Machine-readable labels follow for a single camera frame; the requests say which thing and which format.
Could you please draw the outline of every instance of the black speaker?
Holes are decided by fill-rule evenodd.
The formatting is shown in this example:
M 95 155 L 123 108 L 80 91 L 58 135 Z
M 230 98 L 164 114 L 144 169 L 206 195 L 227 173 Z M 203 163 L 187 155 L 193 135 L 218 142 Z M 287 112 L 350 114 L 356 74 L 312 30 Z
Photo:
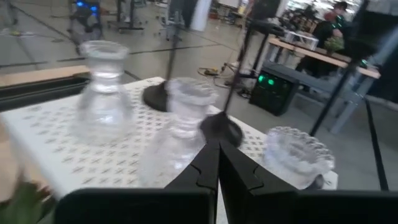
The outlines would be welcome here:
M 280 116 L 287 111 L 298 88 L 298 80 L 274 71 L 272 67 L 263 68 L 251 92 L 249 103 Z

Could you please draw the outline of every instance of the chair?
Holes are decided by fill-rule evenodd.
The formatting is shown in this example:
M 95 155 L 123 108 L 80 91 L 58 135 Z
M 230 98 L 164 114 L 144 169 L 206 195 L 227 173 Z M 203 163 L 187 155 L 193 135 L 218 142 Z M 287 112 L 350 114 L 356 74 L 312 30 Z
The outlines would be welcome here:
M 166 33 L 166 40 L 170 40 L 170 37 L 174 35 L 175 29 L 177 28 L 178 25 L 182 24 L 182 15 L 181 11 L 178 13 L 178 11 L 174 10 L 173 5 L 178 4 L 181 0 L 168 0 L 167 2 L 163 1 L 156 1 L 155 5 L 158 7 L 159 11 L 159 16 L 156 16 L 156 18 L 159 20 L 159 23 L 161 24 L 162 28 L 159 29 L 158 33 L 155 33 L 154 35 L 162 35 L 162 31 L 165 31 Z

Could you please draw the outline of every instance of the floor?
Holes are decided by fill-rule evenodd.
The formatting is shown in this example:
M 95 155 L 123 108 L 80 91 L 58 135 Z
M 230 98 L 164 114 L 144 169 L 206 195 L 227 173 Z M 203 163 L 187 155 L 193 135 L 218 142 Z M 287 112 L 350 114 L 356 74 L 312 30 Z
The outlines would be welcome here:
M 74 45 L 68 40 L 67 9 L 59 2 L 54 3 L 50 11 L 51 0 L 14 1 L 19 12 L 19 26 L 23 31 L 37 34 L 36 37 L 16 39 L 0 35 L 0 75 L 26 72 L 46 68 L 83 65 L 81 57 L 75 53 Z M 113 29 L 105 29 L 106 40 L 119 42 L 128 46 L 131 53 L 125 64 L 124 83 L 138 79 L 164 76 L 169 61 L 171 43 L 164 37 L 156 37 L 154 33 L 160 28 L 155 19 L 156 10 L 148 6 L 137 10 L 141 20 L 148 20 L 144 32 L 134 31 L 118 34 Z M 202 78 L 197 73 L 200 67 L 220 68 L 229 58 L 237 56 L 239 29 L 218 21 L 208 21 L 206 31 L 181 31 L 183 39 L 178 43 L 173 77 Z M 52 42 L 63 39 L 63 42 Z M 255 36 L 249 53 L 253 60 L 259 45 L 260 35 Z M 220 97 L 216 106 L 221 108 L 227 90 L 218 88 Z M 229 112 L 236 118 L 254 128 L 266 132 L 274 126 L 291 126 L 309 131 L 321 108 L 307 101 L 296 99 L 289 111 L 280 117 L 250 105 L 247 100 L 234 96 Z M 384 166 L 390 188 L 398 189 L 398 139 L 395 125 L 398 114 L 379 105 L 373 105 L 374 119 L 379 135 Z M 336 169 L 339 174 L 339 189 L 377 190 L 376 166 L 373 148 L 367 124 L 364 105 L 358 109 L 339 134 L 331 134 L 327 127 L 333 118 L 326 119 L 317 137 L 324 142 L 336 156 Z M 10 192 L 16 169 L 15 160 L 8 149 L 0 149 L 0 200 Z

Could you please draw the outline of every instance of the perforated table surface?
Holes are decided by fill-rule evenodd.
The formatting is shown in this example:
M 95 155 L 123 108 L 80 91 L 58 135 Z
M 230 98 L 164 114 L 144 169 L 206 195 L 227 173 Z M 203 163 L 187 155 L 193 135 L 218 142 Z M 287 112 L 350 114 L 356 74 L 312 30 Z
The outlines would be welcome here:
M 117 144 L 87 146 L 70 132 L 79 96 L 27 106 L 0 114 L 13 150 L 25 154 L 40 169 L 57 197 L 86 187 L 139 187 L 137 165 L 142 150 L 155 132 L 169 120 L 168 113 L 150 109 L 141 102 L 147 86 L 163 79 L 150 78 L 125 85 L 134 107 L 135 131 Z M 211 107 L 210 113 L 219 109 Z M 244 131 L 240 146 L 246 155 L 260 161 L 265 134 L 231 117 Z M 337 174 L 325 176 L 324 189 L 336 189 Z M 227 223 L 219 190 L 217 223 Z

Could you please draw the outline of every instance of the glass jar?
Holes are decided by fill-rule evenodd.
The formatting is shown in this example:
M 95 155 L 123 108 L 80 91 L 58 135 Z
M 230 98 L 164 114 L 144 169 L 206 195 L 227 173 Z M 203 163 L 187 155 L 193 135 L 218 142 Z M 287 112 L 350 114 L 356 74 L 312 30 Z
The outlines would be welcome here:
M 156 133 L 140 159 L 140 187 L 165 187 L 205 146 L 199 129 L 217 94 L 207 83 L 176 78 L 166 84 L 170 121 Z
M 87 57 L 91 81 L 80 96 L 74 133 L 88 143 L 115 142 L 131 130 L 132 104 L 120 84 L 129 50 L 103 40 L 85 42 L 80 48 Z
M 290 127 L 275 127 L 265 141 L 263 167 L 298 189 L 335 167 L 335 158 L 317 138 Z

